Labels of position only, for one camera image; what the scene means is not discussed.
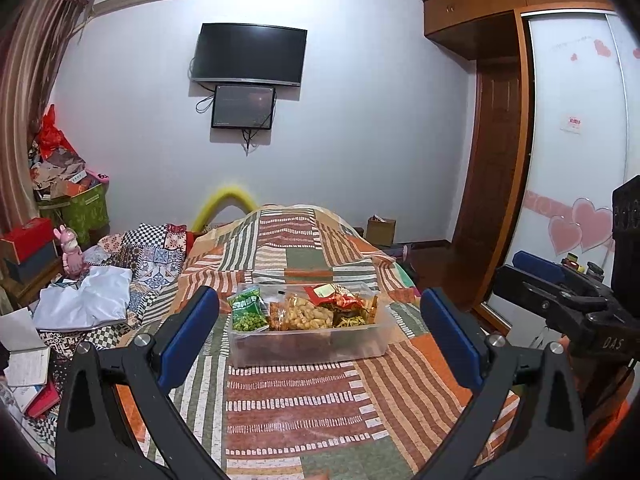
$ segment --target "striped curtain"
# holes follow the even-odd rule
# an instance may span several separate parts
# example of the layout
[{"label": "striped curtain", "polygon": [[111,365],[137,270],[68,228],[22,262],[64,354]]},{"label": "striped curtain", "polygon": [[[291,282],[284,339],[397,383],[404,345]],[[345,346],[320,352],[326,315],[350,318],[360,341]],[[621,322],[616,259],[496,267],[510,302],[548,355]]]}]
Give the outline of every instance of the striped curtain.
[{"label": "striped curtain", "polygon": [[38,216],[27,152],[88,0],[26,0],[0,38],[0,232]]}]

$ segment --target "black tv screen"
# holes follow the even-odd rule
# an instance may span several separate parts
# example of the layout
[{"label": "black tv screen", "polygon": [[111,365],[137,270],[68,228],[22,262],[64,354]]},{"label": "black tv screen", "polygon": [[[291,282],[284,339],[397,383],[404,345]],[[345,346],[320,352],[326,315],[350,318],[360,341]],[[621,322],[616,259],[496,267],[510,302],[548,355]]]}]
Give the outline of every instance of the black tv screen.
[{"label": "black tv screen", "polygon": [[300,28],[203,23],[191,79],[300,86],[305,46]]},{"label": "black tv screen", "polygon": [[270,130],[274,106],[273,86],[217,85],[211,127]]}]

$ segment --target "yellow arch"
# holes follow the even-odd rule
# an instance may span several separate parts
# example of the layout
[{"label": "yellow arch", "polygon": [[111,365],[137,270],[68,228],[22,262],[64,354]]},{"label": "yellow arch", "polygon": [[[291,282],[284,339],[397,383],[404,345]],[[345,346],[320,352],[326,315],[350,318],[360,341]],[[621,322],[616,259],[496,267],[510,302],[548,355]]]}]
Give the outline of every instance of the yellow arch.
[{"label": "yellow arch", "polygon": [[207,203],[200,210],[200,213],[196,217],[191,230],[194,232],[202,231],[210,220],[211,216],[215,212],[216,208],[226,198],[234,198],[241,203],[244,212],[249,214],[251,211],[258,209],[254,199],[244,190],[238,186],[225,186],[217,190],[213,195],[209,197]]}]

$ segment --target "silver bolt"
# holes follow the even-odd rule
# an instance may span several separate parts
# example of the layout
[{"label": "silver bolt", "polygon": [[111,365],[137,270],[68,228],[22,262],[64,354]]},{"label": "silver bolt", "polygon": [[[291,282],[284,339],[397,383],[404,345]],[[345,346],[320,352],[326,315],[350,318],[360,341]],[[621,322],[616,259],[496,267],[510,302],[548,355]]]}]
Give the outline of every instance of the silver bolt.
[{"label": "silver bolt", "polygon": [[88,341],[82,341],[76,348],[76,352],[79,354],[86,354],[91,349],[91,343]]},{"label": "silver bolt", "polygon": [[507,343],[507,340],[504,338],[502,334],[491,334],[487,341],[491,346],[504,346]]},{"label": "silver bolt", "polygon": [[564,347],[555,341],[549,343],[549,349],[554,353],[560,355],[564,352]]},{"label": "silver bolt", "polygon": [[151,336],[149,334],[138,334],[133,338],[133,344],[136,346],[146,346],[151,341]]}]

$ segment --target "green peas snack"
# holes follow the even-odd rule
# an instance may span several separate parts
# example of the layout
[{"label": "green peas snack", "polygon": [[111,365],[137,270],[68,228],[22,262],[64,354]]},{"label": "green peas snack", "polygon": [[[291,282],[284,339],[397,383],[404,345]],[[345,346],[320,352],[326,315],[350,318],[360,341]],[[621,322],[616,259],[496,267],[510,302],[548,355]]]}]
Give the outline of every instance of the green peas snack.
[{"label": "green peas snack", "polygon": [[260,287],[257,285],[228,298],[231,305],[233,329],[251,332],[269,326],[260,310]]}]

